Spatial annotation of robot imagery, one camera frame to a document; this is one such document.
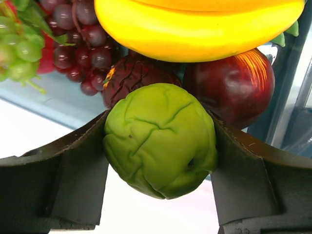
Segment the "wrinkled green fruit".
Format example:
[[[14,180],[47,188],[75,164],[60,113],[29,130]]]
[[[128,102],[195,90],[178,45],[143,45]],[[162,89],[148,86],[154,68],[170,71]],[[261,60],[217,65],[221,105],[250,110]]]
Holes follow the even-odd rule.
[[[158,199],[194,191],[217,168],[214,122],[186,90],[167,83],[141,87],[105,121],[105,155],[120,178]]]

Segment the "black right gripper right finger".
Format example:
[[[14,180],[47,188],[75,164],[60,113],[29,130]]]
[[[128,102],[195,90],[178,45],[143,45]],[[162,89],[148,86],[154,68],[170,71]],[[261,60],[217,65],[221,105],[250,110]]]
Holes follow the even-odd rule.
[[[211,180],[219,233],[311,233],[311,159],[212,119],[219,159]]]

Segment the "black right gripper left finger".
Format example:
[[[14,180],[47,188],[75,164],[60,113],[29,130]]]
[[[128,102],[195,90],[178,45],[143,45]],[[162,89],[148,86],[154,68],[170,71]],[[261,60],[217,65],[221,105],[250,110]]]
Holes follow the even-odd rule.
[[[0,161],[0,231],[46,234],[99,225],[108,161],[102,140],[108,111],[21,156]]]

